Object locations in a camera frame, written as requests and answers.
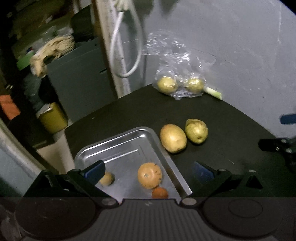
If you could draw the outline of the small brown kiwi fruit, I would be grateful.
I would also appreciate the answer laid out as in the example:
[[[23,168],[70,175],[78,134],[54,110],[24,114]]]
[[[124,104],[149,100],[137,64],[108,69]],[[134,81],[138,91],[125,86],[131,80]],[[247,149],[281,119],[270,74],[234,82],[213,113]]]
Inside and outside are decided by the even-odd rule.
[[[114,182],[114,175],[111,172],[106,172],[105,175],[99,180],[103,186],[109,186]]]

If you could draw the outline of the yellow plastic canister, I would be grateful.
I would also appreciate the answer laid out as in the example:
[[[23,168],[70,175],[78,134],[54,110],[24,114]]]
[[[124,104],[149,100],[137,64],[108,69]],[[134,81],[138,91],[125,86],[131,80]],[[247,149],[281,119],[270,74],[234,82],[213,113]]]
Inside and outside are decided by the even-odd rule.
[[[68,119],[56,103],[45,104],[36,114],[45,129],[55,134],[68,125]]]

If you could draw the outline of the bagged pear left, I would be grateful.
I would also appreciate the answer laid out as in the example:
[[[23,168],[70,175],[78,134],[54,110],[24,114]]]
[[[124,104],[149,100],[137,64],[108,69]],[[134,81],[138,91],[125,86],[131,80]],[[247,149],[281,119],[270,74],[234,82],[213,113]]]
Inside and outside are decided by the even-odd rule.
[[[172,94],[177,90],[178,85],[173,78],[165,76],[157,82],[157,87],[164,94]]]

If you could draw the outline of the beige crumpled cloth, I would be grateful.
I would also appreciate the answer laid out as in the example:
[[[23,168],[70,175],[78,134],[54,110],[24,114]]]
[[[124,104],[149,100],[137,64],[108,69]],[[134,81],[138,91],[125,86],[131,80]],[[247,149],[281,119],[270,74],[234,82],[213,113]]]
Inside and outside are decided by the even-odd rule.
[[[52,58],[53,60],[58,59],[72,51],[74,47],[75,42],[72,35],[58,36],[50,40],[30,58],[32,74],[43,78],[47,75],[46,60],[48,60],[48,58]]]

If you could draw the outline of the dark grey cabinet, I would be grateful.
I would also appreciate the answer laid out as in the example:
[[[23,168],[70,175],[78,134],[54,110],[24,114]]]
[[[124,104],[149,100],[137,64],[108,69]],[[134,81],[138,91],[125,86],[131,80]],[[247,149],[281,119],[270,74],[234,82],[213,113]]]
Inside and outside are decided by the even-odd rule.
[[[117,100],[98,39],[47,65],[48,78],[73,123]]]

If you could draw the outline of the bagged pear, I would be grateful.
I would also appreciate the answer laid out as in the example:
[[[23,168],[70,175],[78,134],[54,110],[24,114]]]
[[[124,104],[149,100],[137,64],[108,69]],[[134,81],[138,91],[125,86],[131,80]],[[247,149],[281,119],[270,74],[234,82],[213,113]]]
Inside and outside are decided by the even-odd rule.
[[[172,94],[177,90],[178,85],[173,78],[165,76],[157,82],[157,87],[164,94]]]
[[[193,94],[198,94],[204,90],[204,80],[200,78],[190,78],[187,83],[187,90]]]

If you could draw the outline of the green onion stalk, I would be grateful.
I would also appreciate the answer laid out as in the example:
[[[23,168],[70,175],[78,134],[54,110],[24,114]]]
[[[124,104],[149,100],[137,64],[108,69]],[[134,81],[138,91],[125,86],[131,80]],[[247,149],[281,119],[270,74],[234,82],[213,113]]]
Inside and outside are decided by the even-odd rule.
[[[211,96],[222,100],[222,94],[217,90],[211,89],[210,87],[204,87],[204,92],[210,94]]]

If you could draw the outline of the green yellow pear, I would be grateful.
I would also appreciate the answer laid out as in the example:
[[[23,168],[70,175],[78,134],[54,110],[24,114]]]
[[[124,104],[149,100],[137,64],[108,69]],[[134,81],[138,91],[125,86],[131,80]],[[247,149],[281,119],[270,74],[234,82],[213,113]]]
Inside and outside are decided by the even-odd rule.
[[[203,121],[189,118],[186,121],[185,133],[195,144],[202,144],[208,137],[208,128]]]

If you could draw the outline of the orange tangerine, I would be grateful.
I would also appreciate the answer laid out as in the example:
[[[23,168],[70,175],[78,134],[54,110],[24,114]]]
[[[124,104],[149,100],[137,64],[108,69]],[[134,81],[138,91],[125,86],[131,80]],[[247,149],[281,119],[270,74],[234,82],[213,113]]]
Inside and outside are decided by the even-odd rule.
[[[157,187],[152,191],[153,199],[167,199],[168,196],[168,191],[163,187]]]

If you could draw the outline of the bagged pear right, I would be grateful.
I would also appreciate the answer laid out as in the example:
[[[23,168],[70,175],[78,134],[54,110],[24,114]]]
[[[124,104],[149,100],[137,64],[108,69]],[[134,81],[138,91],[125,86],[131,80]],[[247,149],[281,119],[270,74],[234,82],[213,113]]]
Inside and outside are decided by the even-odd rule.
[[[204,80],[200,78],[190,78],[187,83],[187,90],[193,94],[198,94],[204,90]]]

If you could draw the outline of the metal tray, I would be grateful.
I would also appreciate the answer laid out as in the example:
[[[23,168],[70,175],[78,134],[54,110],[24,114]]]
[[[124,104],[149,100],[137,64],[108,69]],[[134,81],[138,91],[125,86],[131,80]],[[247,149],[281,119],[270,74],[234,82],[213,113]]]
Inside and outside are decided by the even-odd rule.
[[[82,148],[74,159],[77,169],[85,169],[96,161],[104,161],[107,172],[114,175],[109,186],[100,183],[96,187],[118,202],[123,199],[150,199],[152,191],[139,183],[137,172],[144,163],[155,163],[162,171],[160,186],[164,187],[169,198],[180,202],[182,198],[192,194],[192,190],[161,145],[151,128],[138,127],[101,142]]]

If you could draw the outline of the clear plastic bag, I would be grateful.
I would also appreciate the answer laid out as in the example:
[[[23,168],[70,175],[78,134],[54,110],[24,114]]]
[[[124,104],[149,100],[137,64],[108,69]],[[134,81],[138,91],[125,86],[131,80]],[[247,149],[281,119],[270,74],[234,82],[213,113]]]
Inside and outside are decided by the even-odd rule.
[[[205,93],[204,91],[198,94],[189,92],[187,83],[190,78],[200,78],[204,80],[204,87],[208,87],[206,75],[215,64],[215,57],[205,53],[192,53],[173,33],[162,30],[148,35],[142,53],[159,58],[159,66],[152,83],[156,90],[159,91],[157,82],[167,76],[177,82],[178,88],[174,93],[165,95],[176,100],[198,97]]]

